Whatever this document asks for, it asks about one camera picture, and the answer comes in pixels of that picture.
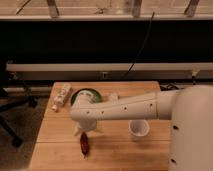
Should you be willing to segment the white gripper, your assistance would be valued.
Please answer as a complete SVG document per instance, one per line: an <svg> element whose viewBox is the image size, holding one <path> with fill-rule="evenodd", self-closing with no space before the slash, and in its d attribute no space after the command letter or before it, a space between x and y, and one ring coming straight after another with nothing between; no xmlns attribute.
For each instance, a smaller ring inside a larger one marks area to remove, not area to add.
<svg viewBox="0 0 213 171"><path fill-rule="evenodd" d="M103 133L102 129L96 129L97 122L96 121L81 121L77 124L77 129L74 130L73 135L77 136L81 134L82 132L89 132L93 131L96 133Z"/></svg>

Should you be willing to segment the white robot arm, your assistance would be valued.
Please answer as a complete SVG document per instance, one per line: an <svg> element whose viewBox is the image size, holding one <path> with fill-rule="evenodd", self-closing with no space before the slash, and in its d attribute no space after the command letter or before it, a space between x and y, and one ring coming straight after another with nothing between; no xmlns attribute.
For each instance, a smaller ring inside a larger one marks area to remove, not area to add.
<svg viewBox="0 0 213 171"><path fill-rule="evenodd" d="M213 171L213 86L194 85L102 102L94 89L71 98L71 118L79 132L99 120L171 121L168 171Z"/></svg>

